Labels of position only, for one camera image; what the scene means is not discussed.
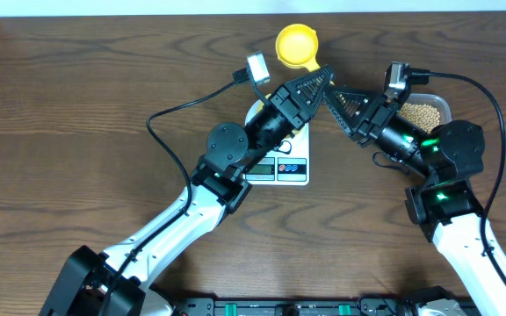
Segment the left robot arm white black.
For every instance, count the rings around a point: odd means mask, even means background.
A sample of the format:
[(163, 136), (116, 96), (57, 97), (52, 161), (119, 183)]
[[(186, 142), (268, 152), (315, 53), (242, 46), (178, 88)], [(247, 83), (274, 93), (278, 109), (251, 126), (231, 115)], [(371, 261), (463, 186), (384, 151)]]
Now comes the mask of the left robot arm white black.
[(283, 83), (245, 125), (223, 122), (207, 136), (184, 188), (164, 210), (123, 241), (97, 253), (81, 246), (65, 261), (42, 315), (171, 315), (152, 283), (194, 241), (234, 213), (252, 185), (246, 175), (317, 113), (335, 74), (330, 66)]

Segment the yellow plastic measuring scoop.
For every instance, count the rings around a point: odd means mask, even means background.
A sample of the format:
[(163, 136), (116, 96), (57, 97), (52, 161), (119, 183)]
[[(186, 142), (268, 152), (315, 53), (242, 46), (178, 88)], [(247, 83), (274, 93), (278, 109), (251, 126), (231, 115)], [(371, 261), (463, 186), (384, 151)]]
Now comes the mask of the yellow plastic measuring scoop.
[(316, 60), (318, 50), (317, 32), (305, 24), (285, 26), (275, 41), (278, 60), (287, 68), (304, 69), (306, 74), (312, 74), (321, 67)]

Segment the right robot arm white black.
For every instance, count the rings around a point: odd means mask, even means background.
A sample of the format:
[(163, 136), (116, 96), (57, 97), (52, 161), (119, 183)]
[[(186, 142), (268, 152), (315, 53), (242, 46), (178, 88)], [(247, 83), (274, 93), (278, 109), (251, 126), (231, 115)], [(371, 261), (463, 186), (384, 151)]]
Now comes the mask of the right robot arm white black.
[(481, 314), (506, 315), (506, 255), (470, 183), (483, 170), (482, 128), (453, 120), (427, 133), (399, 114), (401, 101), (348, 87), (330, 89), (326, 103), (351, 140), (423, 177), (405, 190), (411, 222), (451, 264)]

